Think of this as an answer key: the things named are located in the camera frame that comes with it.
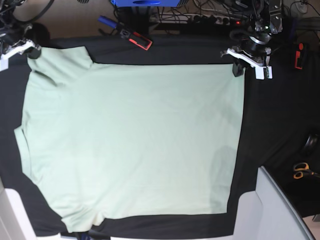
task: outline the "t-shirt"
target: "t-shirt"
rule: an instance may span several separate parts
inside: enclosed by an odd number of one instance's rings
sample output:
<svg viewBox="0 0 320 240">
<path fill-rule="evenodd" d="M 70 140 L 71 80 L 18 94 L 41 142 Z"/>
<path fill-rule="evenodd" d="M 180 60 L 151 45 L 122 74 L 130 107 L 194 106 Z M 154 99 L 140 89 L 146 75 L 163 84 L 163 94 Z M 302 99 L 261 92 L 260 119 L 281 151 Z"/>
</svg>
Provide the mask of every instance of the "t-shirt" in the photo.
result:
<svg viewBox="0 0 320 240">
<path fill-rule="evenodd" d="M 98 64 L 84 47 L 28 64 L 22 170 L 69 232 L 227 211 L 244 104 L 232 65 Z"/>
</svg>

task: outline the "blue object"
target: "blue object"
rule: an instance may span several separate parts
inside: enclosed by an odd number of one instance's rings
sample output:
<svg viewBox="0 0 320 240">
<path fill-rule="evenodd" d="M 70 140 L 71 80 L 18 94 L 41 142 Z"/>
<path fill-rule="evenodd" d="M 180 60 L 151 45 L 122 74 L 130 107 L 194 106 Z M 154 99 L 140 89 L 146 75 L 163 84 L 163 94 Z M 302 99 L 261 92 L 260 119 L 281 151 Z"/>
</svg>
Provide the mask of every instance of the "blue object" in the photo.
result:
<svg viewBox="0 0 320 240">
<path fill-rule="evenodd" d="M 117 7 L 178 7 L 188 0 L 115 0 Z"/>
<path fill-rule="evenodd" d="M 105 24 L 105 25 L 108 25 L 108 26 L 112 27 L 113 29 L 117 28 L 117 25 L 118 25 L 117 22 L 115 22 L 115 21 L 113 21 L 113 20 L 111 20 L 110 18 L 107 18 L 107 17 L 105 17 L 105 16 L 100 16 L 100 17 L 98 18 L 98 21 L 99 21 L 100 23 L 103 23 L 103 24 Z"/>
</svg>

